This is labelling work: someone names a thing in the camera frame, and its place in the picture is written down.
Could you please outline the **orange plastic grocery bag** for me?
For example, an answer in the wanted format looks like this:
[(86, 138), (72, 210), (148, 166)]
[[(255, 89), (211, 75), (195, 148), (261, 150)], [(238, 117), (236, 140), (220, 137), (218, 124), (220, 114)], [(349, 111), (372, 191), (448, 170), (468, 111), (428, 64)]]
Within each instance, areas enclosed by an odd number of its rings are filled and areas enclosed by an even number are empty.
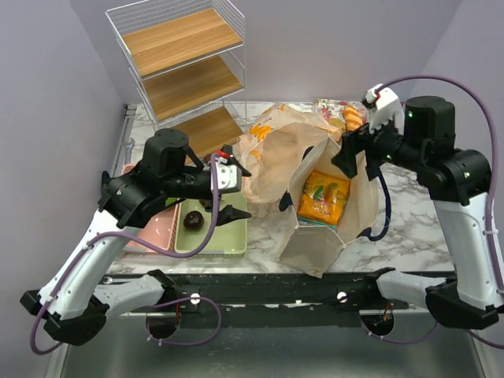
[(328, 137), (337, 140), (341, 135), (341, 130), (319, 113), (273, 104), (239, 137), (235, 146), (240, 164), (251, 173), (243, 180), (244, 197), (253, 203), (279, 200), (308, 147)]

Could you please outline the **yellow snack package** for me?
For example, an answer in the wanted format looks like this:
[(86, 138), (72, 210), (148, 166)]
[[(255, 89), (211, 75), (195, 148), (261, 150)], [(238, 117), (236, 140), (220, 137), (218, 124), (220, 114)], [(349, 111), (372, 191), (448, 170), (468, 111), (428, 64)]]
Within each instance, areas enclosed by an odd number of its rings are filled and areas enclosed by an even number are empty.
[(304, 183), (298, 217), (335, 228), (343, 215), (349, 193), (350, 180), (314, 170)]

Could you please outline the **beige canvas tote bag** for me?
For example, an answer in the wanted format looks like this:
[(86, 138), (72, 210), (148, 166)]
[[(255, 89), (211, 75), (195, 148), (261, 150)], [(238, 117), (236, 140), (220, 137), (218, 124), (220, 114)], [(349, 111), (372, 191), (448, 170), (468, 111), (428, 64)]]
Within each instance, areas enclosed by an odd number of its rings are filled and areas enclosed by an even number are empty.
[(357, 175), (347, 177), (332, 164), (339, 151), (330, 138), (307, 149), (279, 204), (287, 225), (278, 262), (318, 278), (355, 239), (381, 237), (372, 234), (380, 181), (369, 179), (363, 152), (354, 159)]

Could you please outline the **dark brown round vegetable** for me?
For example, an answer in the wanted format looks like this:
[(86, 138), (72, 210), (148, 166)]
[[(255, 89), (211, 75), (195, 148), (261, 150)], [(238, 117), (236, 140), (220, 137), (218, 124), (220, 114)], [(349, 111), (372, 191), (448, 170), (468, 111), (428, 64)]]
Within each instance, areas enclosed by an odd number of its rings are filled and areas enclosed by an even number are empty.
[(204, 216), (196, 210), (188, 212), (183, 219), (183, 227), (189, 232), (198, 232), (205, 223)]

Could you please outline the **orange baguette bread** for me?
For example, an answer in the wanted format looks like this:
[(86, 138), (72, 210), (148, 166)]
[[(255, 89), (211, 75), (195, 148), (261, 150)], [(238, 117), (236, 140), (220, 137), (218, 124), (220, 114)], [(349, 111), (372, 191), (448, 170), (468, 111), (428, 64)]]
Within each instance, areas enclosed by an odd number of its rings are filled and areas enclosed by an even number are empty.
[(364, 124), (360, 113), (353, 106), (346, 106), (343, 109), (343, 118), (346, 123), (347, 131), (354, 131)]

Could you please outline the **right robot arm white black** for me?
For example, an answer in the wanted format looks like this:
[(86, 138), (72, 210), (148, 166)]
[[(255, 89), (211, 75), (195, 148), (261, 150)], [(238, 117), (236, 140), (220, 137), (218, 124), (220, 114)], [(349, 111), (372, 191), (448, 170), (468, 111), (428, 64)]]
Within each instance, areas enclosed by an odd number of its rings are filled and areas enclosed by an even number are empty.
[(439, 96), (401, 102), (389, 90), (372, 90), (364, 98), (369, 120), (343, 135), (332, 163), (346, 176), (358, 173), (364, 154), (369, 179), (390, 163), (408, 169), (428, 190), (447, 244), (455, 275), (434, 280), (380, 269), (367, 277), (364, 303), (382, 307), (389, 300), (408, 302), (429, 311), (447, 328), (482, 330), (498, 322), (503, 311), (496, 269), (503, 266), (498, 247), (490, 247), (488, 160), (475, 150), (455, 147), (455, 108)]

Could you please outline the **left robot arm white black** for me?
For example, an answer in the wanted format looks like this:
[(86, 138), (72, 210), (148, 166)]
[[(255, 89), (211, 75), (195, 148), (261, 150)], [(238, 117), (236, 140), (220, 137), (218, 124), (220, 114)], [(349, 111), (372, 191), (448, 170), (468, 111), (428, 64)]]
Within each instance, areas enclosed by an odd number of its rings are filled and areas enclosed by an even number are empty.
[(101, 290), (98, 283), (124, 247), (139, 241), (148, 222), (181, 200), (211, 201), (210, 230), (247, 219), (248, 212), (221, 206), (220, 199), (239, 192), (248, 176), (230, 146), (202, 161), (184, 132), (155, 132), (130, 172), (102, 176), (92, 221), (54, 278), (21, 296), (20, 304), (35, 317), (34, 329), (43, 329), (57, 346), (81, 346), (111, 317), (146, 307), (165, 311), (181, 303), (176, 283), (158, 270), (109, 290)]

